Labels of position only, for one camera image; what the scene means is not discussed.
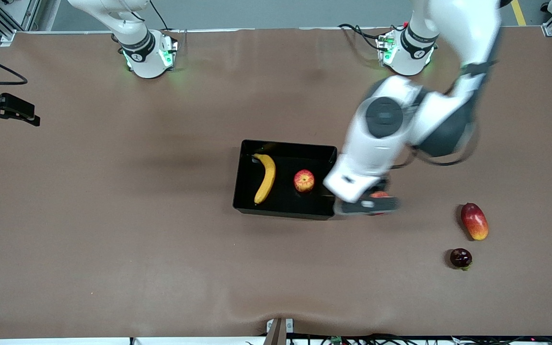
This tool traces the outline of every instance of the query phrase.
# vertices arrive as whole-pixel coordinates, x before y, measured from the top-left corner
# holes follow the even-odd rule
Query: brown table
[[[0,62],[41,127],[0,121],[0,338],[552,334],[552,39],[507,28],[464,164],[392,173],[390,216],[305,221],[232,208],[243,139],[340,147],[390,73],[350,31],[189,33],[141,80],[108,35],[18,34]],[[442,44],[414,80],[446,90]],[[0,72],[0,79],[8,79]],[[470,242],[456,208],[480,205]],[[470,271],[447,267],[466,247]]]

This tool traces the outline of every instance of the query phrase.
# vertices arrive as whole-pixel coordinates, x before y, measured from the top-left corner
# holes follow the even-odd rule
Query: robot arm
[[[135,11],[149,0],[68,0],[107,26],[123,48],[130,70],[142,78],[155,78],[173,68],[177,42],[157,30],[149,30]]]
[[[390,67],[411,70],[404,67],[408,63],[414,68],[421,64],[422,69],[440,33],[460,57],[460,77],[450,96],[429,92],[402,76],[389,77],[372,87],[353,116],[342,154],[324,180],[342,201],[336,212],[393,210],[396,203],[385,209],[384,203],[371,201],[370,194],[405,144],[431,157],[442,157],[458,151],[472,136],[473,107],[495,55],[499,2],[412,3],[414,14],[406,28],[398,28]]]

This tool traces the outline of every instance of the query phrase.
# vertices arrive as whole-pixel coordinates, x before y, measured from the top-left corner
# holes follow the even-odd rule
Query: yellow banana
[[[257,190],[257,194],[254,195],[254,203],[260,204],[265,201],[267,195],[270,194],[270,190],[272,190],[274,179],[276,178],[276,164],[274,164],[272,157],[268,155],[260,155],[259,153],[255,153],[253,157],[258,159],[263,164],[263,168],[265,168],[263,182],[261,183],[259,190]]]

